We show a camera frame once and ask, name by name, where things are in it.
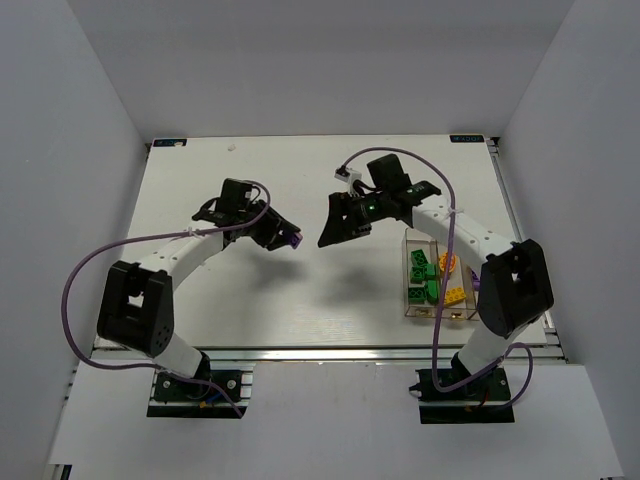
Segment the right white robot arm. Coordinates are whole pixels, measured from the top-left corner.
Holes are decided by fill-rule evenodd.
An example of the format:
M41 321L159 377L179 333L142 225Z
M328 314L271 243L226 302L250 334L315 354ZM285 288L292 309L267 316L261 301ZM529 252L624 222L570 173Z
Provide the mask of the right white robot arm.
M456 204L452 185L439 189L414 182L403 170L402 150L383 147L368 163L372 187L343 163L335 171L347 186L328 197L328 216L317 242L321 248L367 236L374 223L394 219L447 246L479 278L480 324L451 362L453 380L432 383L440 393L463 389L495 370L516 348L516 338L549 310L554 297L542 247L534 240L517 242L490 231Z

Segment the yellow lego brick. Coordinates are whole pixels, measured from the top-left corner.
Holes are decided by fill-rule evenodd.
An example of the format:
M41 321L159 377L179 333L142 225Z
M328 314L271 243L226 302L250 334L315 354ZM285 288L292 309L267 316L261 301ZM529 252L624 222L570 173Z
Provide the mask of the yellow lego brick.
M444 293L444 306L451 307L464 303L467 295L463 287L454 287L447 289Z

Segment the green lego brick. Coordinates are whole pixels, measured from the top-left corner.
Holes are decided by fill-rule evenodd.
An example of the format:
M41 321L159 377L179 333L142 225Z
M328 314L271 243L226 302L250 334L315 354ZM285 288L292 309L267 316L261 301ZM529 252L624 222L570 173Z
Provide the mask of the green lego brick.
M422 249L412 250L410 260L413 267L424 267L429 264L429 258Z
M412 267L409 272L409 281L413 284L425 282L425 270L423 267Z
M424 286L413 287L407 289L407 301L409 304L424 304L427 302L427 291Z

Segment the purple lego brick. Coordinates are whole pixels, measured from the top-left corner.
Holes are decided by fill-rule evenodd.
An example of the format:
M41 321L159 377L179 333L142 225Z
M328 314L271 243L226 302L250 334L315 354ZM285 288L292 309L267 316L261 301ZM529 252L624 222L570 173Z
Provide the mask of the purple lego brick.
M471 280L473 290L478 292L480 290L480 278L475 271L471 271Z
M297 249L303 240L303 236L300 232L293 233L289 239L288 244L292 249Z

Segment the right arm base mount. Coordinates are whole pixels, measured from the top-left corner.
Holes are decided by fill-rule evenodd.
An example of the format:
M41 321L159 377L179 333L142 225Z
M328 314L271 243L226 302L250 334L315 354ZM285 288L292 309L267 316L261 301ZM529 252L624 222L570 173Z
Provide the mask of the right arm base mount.
M431 370L416 371L418 381L408 388L419 403L424 425L511 424L515 422L511 390L503 368L481 380L444 393L432 382Z

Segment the orange oval lego piece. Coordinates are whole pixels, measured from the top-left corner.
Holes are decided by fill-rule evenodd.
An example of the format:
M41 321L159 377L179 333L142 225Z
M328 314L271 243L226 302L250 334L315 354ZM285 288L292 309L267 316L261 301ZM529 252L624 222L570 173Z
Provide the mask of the orange oval lego piece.
M444 252L439 256L438 265L441 277L444 277L445 274L448 274L449 277L452 277L458 265L458 256L456 254L453 254L450 258L449 253Z

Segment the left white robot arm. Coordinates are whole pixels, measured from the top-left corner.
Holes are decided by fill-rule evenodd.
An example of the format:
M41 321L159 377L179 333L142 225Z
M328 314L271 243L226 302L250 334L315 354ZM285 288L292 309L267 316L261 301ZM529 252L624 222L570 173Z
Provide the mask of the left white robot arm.
M118 261L108 271L97 334L144 354L160 368L189 380L211 379L210 360L175 332L174 292L180 284L239 238L273 251L297 248L301 229L265 200L259 187L226 179L219 196L192 216L184 235L136 262Z

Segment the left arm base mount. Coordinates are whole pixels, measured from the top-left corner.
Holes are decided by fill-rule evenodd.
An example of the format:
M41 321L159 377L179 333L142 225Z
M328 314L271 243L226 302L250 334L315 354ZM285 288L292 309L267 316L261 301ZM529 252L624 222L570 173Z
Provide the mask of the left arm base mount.
M211 371L211 382L226 393L241 414L246 412L253 384L252 369L214 368ZM217 389L178 381L166 372L154 376L146 416L170 419L240 419Z

